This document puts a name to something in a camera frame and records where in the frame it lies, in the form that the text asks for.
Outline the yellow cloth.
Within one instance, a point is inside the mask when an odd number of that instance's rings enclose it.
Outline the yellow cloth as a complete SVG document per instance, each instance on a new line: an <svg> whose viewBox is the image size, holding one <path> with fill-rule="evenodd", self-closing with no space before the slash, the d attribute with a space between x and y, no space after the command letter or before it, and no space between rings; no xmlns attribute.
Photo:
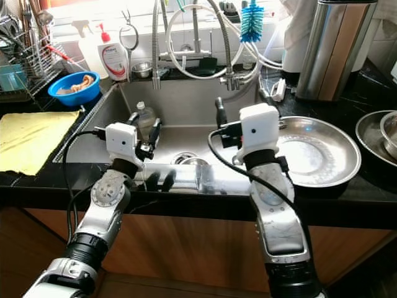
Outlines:
<svg viewBox="0 0 397 298"><path fill-rule="evenodd" d="M5 114L0 119L0 171L36 176L79 111Z"/></svg>

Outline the chrome upright tap pipe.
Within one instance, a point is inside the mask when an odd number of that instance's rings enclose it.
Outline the chrome upright tap pipe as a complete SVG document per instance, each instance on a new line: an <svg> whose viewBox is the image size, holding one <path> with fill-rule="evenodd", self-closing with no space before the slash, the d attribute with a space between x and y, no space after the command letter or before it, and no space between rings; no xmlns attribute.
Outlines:
<svg viewBox="0 0 397 298"><path fill-rule="evenodd" d="M155 8L157 12L153 13L153 19L159 20L159 16L161 16L163 21L163 26L166 26L168 23L167 16L167 2L169 0L157 0L157 4ZM181 50L175 51L175 56L178 56L179 59L184 58L185 60L200 60L202 58L207 58L212 56L211 45L209 44L207 47L202 45L202 40L200 38L200 28L199 28L199 19L196 9L191 9L191 22L192 22L192 37L193 42L187 43L184 42L182 44ZM159 26L153 25L153 33L151 34L151 43L153 46L153 53L157 53L158 60L164 61L173 61L170 59L170 56L167 52L159 52L159 42L155 42L155 37L160 37L161 35L157 34Z"/></svg>

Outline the small steel cup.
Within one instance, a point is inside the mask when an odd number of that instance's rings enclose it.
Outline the small steel cup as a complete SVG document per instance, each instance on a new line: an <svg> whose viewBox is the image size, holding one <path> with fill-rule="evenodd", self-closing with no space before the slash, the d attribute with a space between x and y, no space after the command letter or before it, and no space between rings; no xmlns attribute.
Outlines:
<svg viewBox="0 0 397 298"><path fill-rule="evenodd" d="M153 69L151 63L144 61L133 65L130 71L137 79L145 79L151 77L151 69Z"/></svg>

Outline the steel sink drain strainer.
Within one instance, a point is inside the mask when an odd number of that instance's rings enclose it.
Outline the steel sink drain strainer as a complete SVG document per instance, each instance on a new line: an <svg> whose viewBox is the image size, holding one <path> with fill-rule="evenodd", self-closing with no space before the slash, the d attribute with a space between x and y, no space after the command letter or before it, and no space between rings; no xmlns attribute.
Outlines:
<svg viewBox="0 0 397 298"><path fill-rule="evenodd" d="M181 165L182 162L187 161L188 159L196 157L195 153L191 153L191 151L182 151L181 153L177 153L176 156L171 160L171 164Z"/></svg>

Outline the steel ladle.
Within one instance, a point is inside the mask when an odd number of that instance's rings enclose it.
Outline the steel ladle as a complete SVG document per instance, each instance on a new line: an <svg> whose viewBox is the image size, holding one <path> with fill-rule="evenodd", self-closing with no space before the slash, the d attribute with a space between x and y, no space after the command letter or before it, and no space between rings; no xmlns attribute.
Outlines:
<svg viewBox="0 0 397 298"><path fill-rule="evenodd" d="M37 17L38 17L38 20L43 25L51 25L51 23L54 19L51 12L48 11L52 7L52 1L53 0L36 0L35 1Z"/></svg>

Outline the large steel plate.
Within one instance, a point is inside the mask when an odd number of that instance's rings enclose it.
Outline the large steel plate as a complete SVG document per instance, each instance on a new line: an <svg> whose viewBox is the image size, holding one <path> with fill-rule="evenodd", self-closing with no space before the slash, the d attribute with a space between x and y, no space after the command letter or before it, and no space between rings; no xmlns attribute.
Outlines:
<svg viewBox="0 0 397 298"><path fill-rule="evenodd" d="M287 161L295 186L335 187L357 175L361 152L355 141L329 122L305 116L280 119L276 156Z"/></svg>
<svg viewBox="0 0 397 298"><path fill-rule="evenodd" d="M397 168L397 161L392 159L381 147L383 137L380 133L381 117L395 110L376 111L361 117L355 125L355 135L359 142L369 153L380 160L383 164Z"/></svg>

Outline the steel and wood knife block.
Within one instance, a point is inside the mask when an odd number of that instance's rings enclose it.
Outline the steel and wood knife block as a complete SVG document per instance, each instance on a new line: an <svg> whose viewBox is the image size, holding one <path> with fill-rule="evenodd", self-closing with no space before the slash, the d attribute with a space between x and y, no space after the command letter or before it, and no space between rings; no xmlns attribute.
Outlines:
<svg viewBox="0 0 397 298"><path fill-rule="evenodd" d="M303 101L340 99L365 41L379 0L317 0L306 60L295 97Z"/></svg>

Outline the clear plastic bottle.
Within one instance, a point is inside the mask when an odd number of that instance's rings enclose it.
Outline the clear plastic bottle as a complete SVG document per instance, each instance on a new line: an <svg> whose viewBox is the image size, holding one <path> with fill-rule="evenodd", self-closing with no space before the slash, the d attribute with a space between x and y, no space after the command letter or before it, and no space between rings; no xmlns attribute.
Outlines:
<svg viewBox="0 0 397 298"><path fill-rule="evenodd" d="M142 142L151 143L149 137L151 136L151 131L154 128L157 114L151 107L143 101L136 103L137 114L139 114L139 119L137 119L137 131Z"/></svg>

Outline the white appliance with blue label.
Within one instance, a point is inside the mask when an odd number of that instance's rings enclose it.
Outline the white appliance with blue label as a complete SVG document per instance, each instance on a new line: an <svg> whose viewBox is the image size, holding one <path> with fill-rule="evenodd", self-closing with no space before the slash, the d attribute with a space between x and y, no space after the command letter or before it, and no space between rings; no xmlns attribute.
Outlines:
<svg viewBox="0 0 397 298"><path fill-rule="evenodd" d="M306 60L318 0L280 0L290 20L284 31L282 71L300 73Z"/></svg>

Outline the blue plastic bowl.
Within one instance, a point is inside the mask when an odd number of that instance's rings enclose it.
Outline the blue plastic bowl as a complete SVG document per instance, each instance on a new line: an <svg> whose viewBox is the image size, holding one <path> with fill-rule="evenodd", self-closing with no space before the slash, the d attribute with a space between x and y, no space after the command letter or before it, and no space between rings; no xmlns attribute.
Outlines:
<svg viewBox="0 0 397 298"><path fill-rule="evenodd" d="M92 79L91 84L82 90L71 92L71 86L82 83L86 76ZM49 96L55 97L63 105L77 107L83 103L91 102L99 96L101 92L100 79L99 74L95 71L74 72L56 80L48 87L47 91Z"/></svg>

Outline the blue bottle brush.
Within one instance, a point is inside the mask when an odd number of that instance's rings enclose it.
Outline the blue bottle brush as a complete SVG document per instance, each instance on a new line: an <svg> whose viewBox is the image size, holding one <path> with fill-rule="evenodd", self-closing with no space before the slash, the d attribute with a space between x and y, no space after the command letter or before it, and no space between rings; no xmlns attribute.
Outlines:
<svg viewBox="0 0 397 298"><path fill-rule="evenodd" d="M264 12L265 9L258 5L256 0L249 0L248 5L241 9L241 43L256 43L261 41L264 30Z"/></svg>

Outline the stainless steel sink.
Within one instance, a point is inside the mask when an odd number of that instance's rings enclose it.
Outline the stainless steel sink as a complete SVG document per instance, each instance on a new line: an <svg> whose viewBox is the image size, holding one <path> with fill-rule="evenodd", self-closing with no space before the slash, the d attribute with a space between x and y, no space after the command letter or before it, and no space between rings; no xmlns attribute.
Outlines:
<svg viewBox="0 0 397 298"><path fill-rule="evenodd" d="M145 161L135 177L137 184L148 191L159 188L188 194L245 196L249 180L222 164L233 159L236 148L222 148L215 137L213 148L218 156L213 156L207 145L209 133L216 129L217 97L222 97L231 122L238 120L241 108L261 101L256 87L228 91L214 81L166 81L159 89L153 89L148 81L115 83L77 120L76 131L125 121L136 111L136 103L143 101L153 108L163 127L153 159ZM195 153L209 165L171 164L182 151Z"/></svg>

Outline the small white plastic holder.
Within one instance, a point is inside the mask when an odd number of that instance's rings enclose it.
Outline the small white plastic holder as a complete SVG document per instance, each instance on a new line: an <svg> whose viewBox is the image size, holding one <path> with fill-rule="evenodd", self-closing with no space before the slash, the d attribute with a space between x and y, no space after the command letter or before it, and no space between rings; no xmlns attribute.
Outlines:
<svg viewBox="0 0 397 298"><path fill-rule="evenodd" d="M275 102L282 102L285 97L286 81L284 78L279 79L269 92L270 99Z"/></svg>

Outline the dark green scrub sponge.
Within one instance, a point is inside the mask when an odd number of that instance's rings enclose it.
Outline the dark green scrub sponge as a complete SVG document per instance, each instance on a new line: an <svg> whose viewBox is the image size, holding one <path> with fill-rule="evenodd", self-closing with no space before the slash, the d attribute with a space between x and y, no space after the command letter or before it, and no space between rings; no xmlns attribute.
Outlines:
<svg viewBox="0 0 397 298"><path fill-rule="evenodd" d="M187 70L194 76L213 76L216 73L216 64L218 60L215 57L205 57L198 61L196 67Z"/></svg>

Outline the red handled brush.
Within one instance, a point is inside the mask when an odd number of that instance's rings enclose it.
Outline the red handled brush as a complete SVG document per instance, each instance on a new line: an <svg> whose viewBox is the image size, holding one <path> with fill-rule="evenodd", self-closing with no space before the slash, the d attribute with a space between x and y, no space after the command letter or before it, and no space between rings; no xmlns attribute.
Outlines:
<svg viewBox="0 0 397 298"><path fill-rule="evenodd" d="M60 49L57 49L56 47L54 47L52 45L46 45L46 48L48 48L49 51L54 52L54 54L56 54L57 56L62 57L62 59L67 61L68 63L72 63L73 62L71 57L67 56L65 53L60 51Z"/></svg>

